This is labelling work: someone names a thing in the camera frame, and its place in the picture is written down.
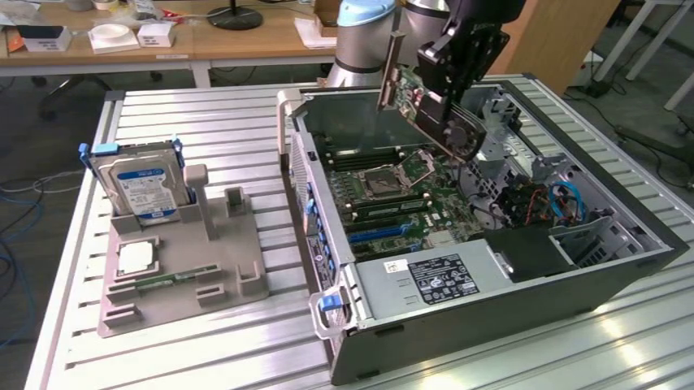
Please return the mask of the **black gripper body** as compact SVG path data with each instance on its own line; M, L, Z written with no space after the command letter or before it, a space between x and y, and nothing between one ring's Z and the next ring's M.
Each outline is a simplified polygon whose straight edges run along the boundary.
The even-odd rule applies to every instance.
M510 41L501 28L521 16L526 1L446 1L450 15L443 31L451 36L454 80L479 80Z

